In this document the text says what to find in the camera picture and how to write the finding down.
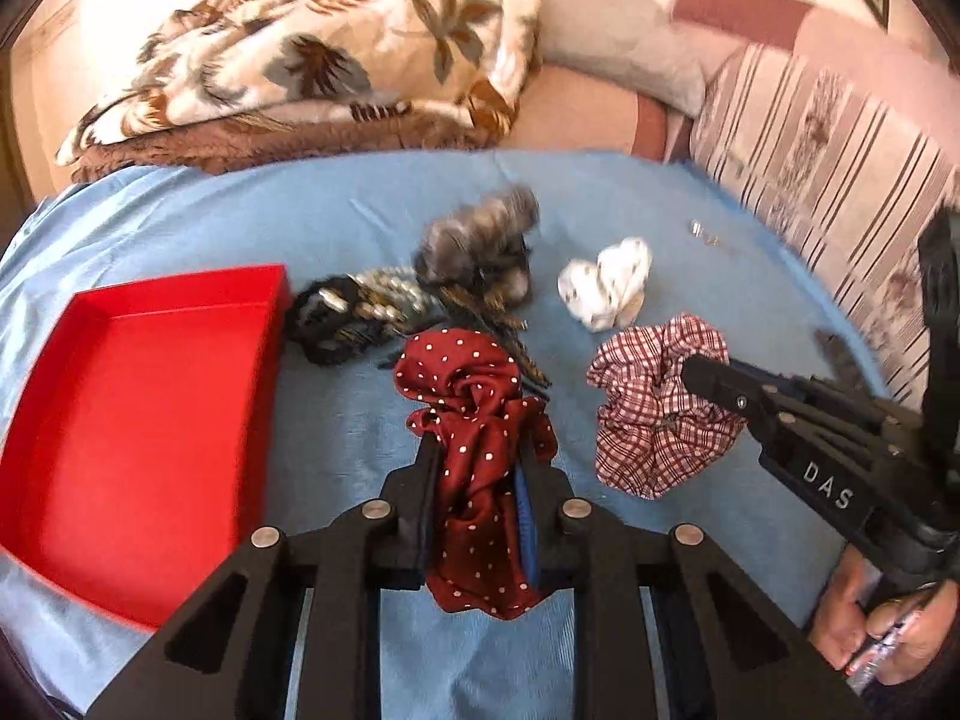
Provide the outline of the person right hand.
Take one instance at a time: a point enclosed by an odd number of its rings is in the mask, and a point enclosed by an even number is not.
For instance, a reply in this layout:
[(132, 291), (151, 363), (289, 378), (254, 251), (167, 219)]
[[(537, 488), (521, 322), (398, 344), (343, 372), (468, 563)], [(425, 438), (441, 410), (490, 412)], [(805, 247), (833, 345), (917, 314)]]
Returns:
[(898, 647), (875, 672), (880, 684), (896, 686), (929, 667), (949, 639), (957, 617), (958, 585), (944, 583), (919, 613), (913, 610), (923, 605), (921, 592), (884, 601), (864, 613), (857, 600), (869, 585), (871, 569), (872, 564), (853, 546), (843, 551), (815, 610), (809, 642), (835, 670), (844, 670), (867, 640), (880, 639), (900, 619), (912, 616)]

